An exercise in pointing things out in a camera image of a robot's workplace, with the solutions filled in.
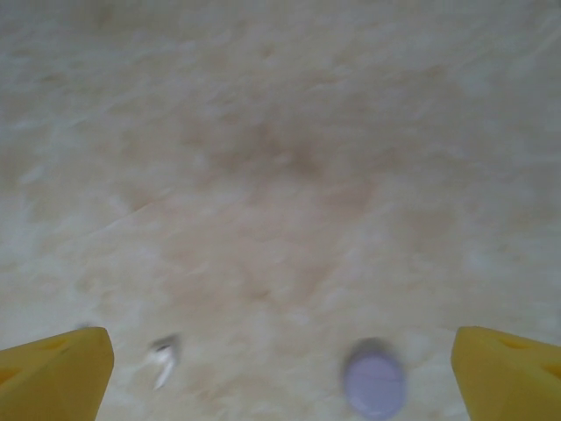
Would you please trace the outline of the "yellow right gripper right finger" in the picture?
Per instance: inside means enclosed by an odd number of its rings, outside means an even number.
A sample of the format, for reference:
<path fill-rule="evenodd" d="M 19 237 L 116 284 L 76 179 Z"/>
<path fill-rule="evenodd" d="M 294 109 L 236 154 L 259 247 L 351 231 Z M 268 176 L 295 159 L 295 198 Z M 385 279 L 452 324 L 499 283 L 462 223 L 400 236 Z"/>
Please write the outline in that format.
<path fill-rule="evenodd" d="M 560 421 L 559 346 L 465 326 L 451 366 L 472 421 Z"/>

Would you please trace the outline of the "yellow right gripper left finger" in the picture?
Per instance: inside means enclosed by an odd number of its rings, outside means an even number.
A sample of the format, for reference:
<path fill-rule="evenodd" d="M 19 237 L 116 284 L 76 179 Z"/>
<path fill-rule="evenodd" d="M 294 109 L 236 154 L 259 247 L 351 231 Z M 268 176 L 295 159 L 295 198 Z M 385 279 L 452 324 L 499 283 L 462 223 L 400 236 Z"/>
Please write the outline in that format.
<path fill-rule="evenodd" d="M 1 352 L 1 421 L 93 421 L 114 367 L 110 336 L 88 327 Z"/>

